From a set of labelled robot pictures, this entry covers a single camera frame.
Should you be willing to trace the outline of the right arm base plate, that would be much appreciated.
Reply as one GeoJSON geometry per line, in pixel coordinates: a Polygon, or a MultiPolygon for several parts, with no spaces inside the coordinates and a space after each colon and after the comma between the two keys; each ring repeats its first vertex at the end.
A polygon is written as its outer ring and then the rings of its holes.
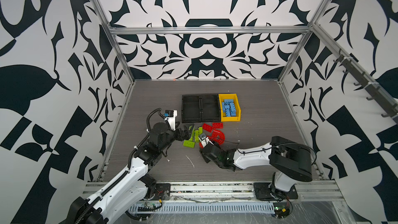
{"type": "Polygon", "coordinates": [[[299,198],[296,187],[293,186],[289,192],[276,189],[272,183],[254,183],[254,193],[260,201],[284,201],[297,200],[299,198]]]}

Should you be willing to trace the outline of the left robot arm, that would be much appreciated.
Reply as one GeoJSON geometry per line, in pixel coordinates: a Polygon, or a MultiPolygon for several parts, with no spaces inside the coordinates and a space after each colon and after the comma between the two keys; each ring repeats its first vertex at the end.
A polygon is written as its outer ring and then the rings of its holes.
{"type": "Polygon", "coordinates": [[[160,108],[147,119],[147,133],[129,154],[127,165],[89,198],[78,197],[70,206],[65,224],[113,224],[140,200],[155,196],[156,180],[149,171],[167,156],[173,142],[189,140],[193,124],[179,126],[177,112],[160,108]]]}

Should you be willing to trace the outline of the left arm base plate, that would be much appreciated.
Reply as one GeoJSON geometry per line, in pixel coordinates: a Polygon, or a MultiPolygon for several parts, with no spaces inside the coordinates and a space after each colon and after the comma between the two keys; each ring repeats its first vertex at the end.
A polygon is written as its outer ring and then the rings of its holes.
{"type": "Polygon", "coordinates": [[[148,189],[144,200],[158,201],[168,200],[170,198],[171,184],[169,183],[157,183],[156,186],[152,186],[148,189]]]}

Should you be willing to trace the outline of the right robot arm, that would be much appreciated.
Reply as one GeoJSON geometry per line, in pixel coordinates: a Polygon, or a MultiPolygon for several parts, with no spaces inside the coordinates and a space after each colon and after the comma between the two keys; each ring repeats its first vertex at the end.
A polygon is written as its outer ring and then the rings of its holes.
{"type": "Polygon", "coordinates": [[[262,146],[223,150],[204,134],[199,139],[205,162],[212,161],[221,169],[233,172],[258,166],[277,169],[271,183],[254,183],[255,196],[260,201],[297,199],[295,184],[313,180],[312,149],[306,145],[274,136],[271,142],[262,146]]]}

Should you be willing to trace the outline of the blue lego long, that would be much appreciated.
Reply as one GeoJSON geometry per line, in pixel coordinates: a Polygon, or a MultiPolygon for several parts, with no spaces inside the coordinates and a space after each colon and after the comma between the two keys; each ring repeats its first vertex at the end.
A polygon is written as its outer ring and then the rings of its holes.
{"type": "Polygon", "coordinates": [[[223,109],[224,115],[226,117],[231,117],[231,115],[230,115],[230,107],[229,107],[228,103],[222,102],[222,109],[223,109]]]}

